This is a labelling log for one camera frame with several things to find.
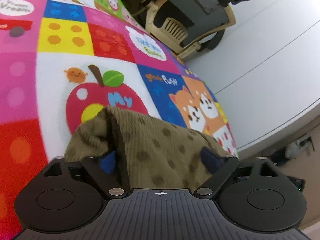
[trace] beige chair frame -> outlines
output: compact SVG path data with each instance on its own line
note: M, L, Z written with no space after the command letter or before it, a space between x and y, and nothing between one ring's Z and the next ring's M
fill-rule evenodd
M225 12L229 18L228 23L223 24L223 25L221 25L211 31L208 31L208 32L202 34L201 36L197 37L196 39L194 39L192 42L190 42L187 46L185 46L183 48L180 46L180 42L183 40L183 38L185 38L187 36L187 33L186 33L186 35L184 35L184 37L182 39L177 40L172 35L168 35L168 31L165 30L165 28L164 28L168 19L164 22L164 24L161 28L157 28L153 24L153 21L155 19L155 16L156 16L158 10L161 8L161 6L165 2L167 2L167 0L157 0L155 2L152 1L147 5L148 11L147 11L145 30L147 31L147 33L152 34L159 41L161 41L166 46L168 46L175 54L178 55L179 58L184 58L187 55L189 55L190 53L192 53L193 51L200 49L201 44L199 43L199 41L202 40L203 38L209 36L210 34L213 34L215 32L218 32L218 31L221 31L225 28L228 28L236 23L236 18L233 14L233 11L232 11L230 5L228 5L227 7L224 8ZM174 20L174 21L175 21L175 24L180 25L180 28L185 29L181 23L179 23L176 20Z

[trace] orange cartoon cat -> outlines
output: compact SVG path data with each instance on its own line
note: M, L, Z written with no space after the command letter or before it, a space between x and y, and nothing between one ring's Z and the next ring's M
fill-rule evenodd
M185 86L182 86L182 90L179 90L175 95L169 94L169 97L180 111L188 128L199 132L204 131L206 121L199 109L199 101L194 100Z
M187 87L189 88L192 97L196 104L203 113L206 120L206 129L204 133L213 136L213 134L225 125L222 117L219 115L216 106L214 105L213 99L205 85L199 81L188 77L183 77Z

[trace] yellow square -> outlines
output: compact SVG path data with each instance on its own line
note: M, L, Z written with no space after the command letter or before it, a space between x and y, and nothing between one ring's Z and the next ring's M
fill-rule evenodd
M227 124L227 123L228 123L228 119L227 119L226 115L224 114L224 112L223 112L222 107L220 106L220 104L214 102L214 105L216 106L216 108L217 108L219 114L221 115L224 123Z
M38 52L64 52L93 56L87 23L42 18Z

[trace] brown apple stem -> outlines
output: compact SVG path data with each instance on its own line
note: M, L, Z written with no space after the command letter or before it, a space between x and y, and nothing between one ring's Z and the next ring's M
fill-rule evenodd
M90 65L90 66L88 66L88 68L91 70L91 72L94 75L94 77L96 78L98 84L101 87L104 87L104 83L103 83L100 69L96 65Z

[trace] green leaf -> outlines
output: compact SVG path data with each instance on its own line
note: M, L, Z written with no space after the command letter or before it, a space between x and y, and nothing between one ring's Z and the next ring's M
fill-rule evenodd
M121 86L124 81L124 75L116 70L109 70L103 74L103 83L108 87Z

